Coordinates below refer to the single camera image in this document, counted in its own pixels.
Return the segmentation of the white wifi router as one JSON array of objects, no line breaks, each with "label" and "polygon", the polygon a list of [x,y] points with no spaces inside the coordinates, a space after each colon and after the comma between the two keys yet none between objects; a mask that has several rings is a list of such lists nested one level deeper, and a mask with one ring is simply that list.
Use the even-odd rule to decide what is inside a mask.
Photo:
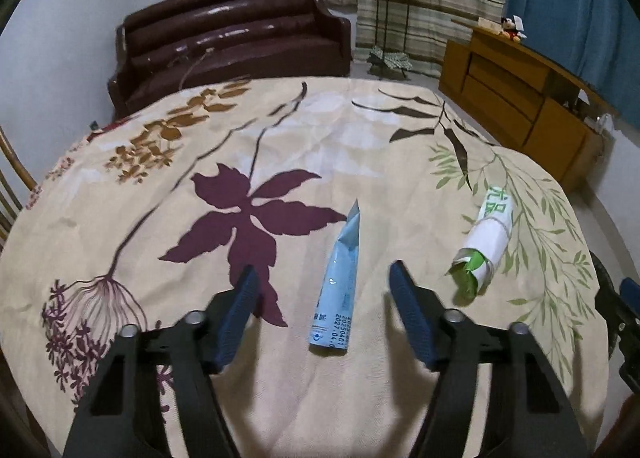
[{"label": "white wifi router", "polygon": [[604,134],[605,132],[611,133],[614,129],[615,122],[614,116],[609,114],[608,112],[604,112],[603,114],[599,114],[596,122],[594,122],[593,129],[598,134]]}]

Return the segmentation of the wooden chair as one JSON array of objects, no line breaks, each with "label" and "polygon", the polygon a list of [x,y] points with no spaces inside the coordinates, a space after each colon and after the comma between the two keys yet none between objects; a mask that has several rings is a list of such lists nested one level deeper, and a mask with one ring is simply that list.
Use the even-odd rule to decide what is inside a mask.
[{"label": "wooden chair", "polygon": [[3,129],[0,129],[1,146],[1,248],[4,248],[15,221],[23,210],[23,200],[17,195],[14,184],[20,182],[32,192],[37,182],[21,162]]}]

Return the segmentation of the dark brown leather sofa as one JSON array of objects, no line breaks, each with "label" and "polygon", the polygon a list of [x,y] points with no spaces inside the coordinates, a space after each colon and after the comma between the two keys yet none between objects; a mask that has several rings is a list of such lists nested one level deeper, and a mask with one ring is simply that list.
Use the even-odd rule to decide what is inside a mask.
[{"label": "dark brown leather sofa", "polygon": [[122,119],[183,88],[246,79],[346,77],[352,26],[324,0],[166,0],[116,30],[107,83]]}]

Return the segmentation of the folded striped cloth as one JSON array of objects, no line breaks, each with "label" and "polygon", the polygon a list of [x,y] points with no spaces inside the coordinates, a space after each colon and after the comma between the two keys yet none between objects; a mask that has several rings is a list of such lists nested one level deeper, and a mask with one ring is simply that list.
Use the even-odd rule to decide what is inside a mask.
[{"label": "folded striped cloth", "polygon": [[412,62],[404,52],[386,52],[375,45],[370,48],[369,62],[391,70],[410,71]]}]

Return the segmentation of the blue curtain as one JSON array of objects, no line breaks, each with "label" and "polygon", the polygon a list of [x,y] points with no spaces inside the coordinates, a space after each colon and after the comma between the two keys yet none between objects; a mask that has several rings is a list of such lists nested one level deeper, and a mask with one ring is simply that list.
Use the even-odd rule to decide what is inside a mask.
[{"label": "blue curtain", "polygon": [[588,83],[639,125],[639,18],[627,0],[506,0],[525,44]]}]

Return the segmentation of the green white wrapper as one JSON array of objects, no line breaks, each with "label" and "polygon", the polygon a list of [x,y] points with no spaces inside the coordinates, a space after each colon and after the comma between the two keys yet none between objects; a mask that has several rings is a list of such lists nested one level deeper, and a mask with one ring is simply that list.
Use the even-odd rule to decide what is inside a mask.
[{"label": "green white wrapper", "polygon": [[513,228],[513,198],[490,186],[472,228],[449,267],[464,302],[473,301],[494,278]]}]

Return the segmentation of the black metal plant stand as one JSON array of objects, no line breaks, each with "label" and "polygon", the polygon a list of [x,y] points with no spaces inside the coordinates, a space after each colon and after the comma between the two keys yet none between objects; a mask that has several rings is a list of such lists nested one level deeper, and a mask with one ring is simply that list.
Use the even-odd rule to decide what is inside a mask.
[{"label": "black metal plant stand", "polygon": [[[374,44],[386,52],[407,53],[411,0],[375,0]],[[370,74],[379,79],[403,81],[409,71],[391,70],[370,64]]]}]

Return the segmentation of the small box on cabinet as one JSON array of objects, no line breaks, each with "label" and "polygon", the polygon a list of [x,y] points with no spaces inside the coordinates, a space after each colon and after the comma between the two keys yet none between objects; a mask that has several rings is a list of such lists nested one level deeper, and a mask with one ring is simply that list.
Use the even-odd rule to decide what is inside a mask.
[{"label": "small box on cabinet", "polygon": [[496,34],[497,36],[500,36],[500,34],[503,32],[503,28],[500,22],[492,22],[491,20],[484,17],[477,18],[477,27],[487,32]]}]

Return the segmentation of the wooden tv cabinet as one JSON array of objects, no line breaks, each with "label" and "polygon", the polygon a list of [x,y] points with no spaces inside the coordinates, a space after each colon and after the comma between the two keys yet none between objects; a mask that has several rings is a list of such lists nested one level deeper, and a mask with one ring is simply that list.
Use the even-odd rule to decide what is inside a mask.
[{"label": "wooden tv cabinet", "polygon": [[502,34],[474,27],[446,43],[439,89],[506,148],[529,156],[566,192],[581,189],[604,155],[585,83]]}]

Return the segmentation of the floral beige tablecloth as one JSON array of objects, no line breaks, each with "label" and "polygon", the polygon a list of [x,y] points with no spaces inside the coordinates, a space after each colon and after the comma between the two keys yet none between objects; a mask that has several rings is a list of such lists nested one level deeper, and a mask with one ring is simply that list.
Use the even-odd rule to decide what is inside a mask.
[{"label": "floral beige tablecloth", "polygon": [[[514,202],[506,254],[469,303],[449,274],[490,186]],[[355,201],[359,261],[345,352],[308,343],[326,264]],[[245,457],[405,457],[436,380],[390,297],[401,260],[482,325],[532,327],[588,441],[608,350],[576,214],[528,157],[426,88],[367,80],[232,82],[167,96],[71,147],[1,257],[1,345],[63,448],[119,328],[168,327],[253,265],[264,298],[213,381]]]}]

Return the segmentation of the light blue folded wrapper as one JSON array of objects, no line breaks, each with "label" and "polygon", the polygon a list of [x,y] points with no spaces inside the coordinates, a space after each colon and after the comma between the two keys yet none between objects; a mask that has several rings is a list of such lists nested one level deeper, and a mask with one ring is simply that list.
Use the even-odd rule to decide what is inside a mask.
[{"label": "light blue folded wrapper", "polygon": [[356,296],[359,236],[360,207],[355,201],[326,264],[308,336],[311,346],[341,352],[348,348]]}]

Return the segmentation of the mickey mouse plush toy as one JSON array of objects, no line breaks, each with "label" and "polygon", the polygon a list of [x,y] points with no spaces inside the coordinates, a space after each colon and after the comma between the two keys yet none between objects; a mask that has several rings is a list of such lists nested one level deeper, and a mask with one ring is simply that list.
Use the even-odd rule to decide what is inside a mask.
[{"label": "mickey mouse plush toy", "polygon": [[522,18],[516,15],[501,18],[501,34],[512,42],[521,43],[526,39]]}]

